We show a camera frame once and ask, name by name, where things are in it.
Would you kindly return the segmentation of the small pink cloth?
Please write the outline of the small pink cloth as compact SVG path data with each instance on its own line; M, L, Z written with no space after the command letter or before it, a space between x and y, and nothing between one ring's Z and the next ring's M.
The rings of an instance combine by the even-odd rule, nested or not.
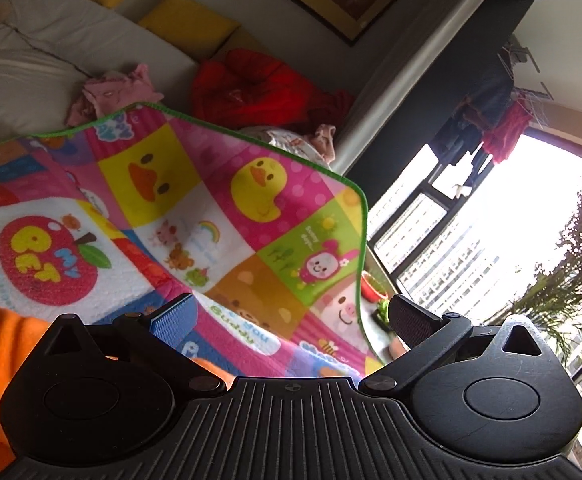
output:
M276 127L265 127L263 133L267 142L275 148L280 148L327 169L337 158L333 145L335 133L333 125L319 125L313 133L308 134L298 134Z

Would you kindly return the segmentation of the red cushion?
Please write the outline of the red cushion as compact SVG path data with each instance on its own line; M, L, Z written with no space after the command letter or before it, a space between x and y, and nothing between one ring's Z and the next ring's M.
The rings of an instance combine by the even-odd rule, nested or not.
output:
M354 101L349 91L323 90L287 63L242 48L202 62L190 89L193 117L235 131L274 126L306 134L322 124L339 128Z

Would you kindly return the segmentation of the pink baby garment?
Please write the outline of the pink baby garment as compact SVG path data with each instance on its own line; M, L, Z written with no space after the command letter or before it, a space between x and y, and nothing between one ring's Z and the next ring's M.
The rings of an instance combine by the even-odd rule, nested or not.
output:
M160 103L164 99L154 88L147 64L128 74L108 72L84 82L68 109L65 125L73 128L94 122L138 102Z

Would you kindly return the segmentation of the colourful cartoon play mat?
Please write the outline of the colourful cartoon play mat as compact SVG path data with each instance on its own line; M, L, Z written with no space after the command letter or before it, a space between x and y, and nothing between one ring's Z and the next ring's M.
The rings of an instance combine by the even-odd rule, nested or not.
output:
M165 107L0 143L0 307L106 323L180 295L233 374L362 378L367 204L322 166Z

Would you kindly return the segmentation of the yellow cushion right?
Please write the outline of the yellow cushion right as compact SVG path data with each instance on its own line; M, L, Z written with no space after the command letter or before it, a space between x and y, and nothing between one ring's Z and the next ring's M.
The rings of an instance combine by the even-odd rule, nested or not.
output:
M195 0L160 0L138 25L195 61L210 58L240 26Z

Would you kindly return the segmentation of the white sofa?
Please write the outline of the white sofa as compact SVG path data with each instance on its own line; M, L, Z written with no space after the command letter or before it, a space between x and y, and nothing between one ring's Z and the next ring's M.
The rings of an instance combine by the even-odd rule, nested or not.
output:
M10 0L0 23L0 141L63 129L89 77L147 64L167 106L182 110L197 63L123 15L89 0Z

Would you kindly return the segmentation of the red plant pot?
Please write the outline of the red plant pot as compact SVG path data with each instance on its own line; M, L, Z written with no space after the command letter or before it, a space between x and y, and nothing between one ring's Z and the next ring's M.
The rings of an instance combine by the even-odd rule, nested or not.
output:
M361 272L361 296L372 304L379 304L389 298L380 282L367 271Z

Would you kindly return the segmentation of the hanging red laundry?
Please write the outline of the hanging red laundry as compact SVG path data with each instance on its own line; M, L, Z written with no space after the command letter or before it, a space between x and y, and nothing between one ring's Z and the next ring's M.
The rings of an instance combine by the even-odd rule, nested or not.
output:
M496 127L482 133L482 148L492 156L494 164L504 162L512 154L531 118L526 106L516 101L506 110Z

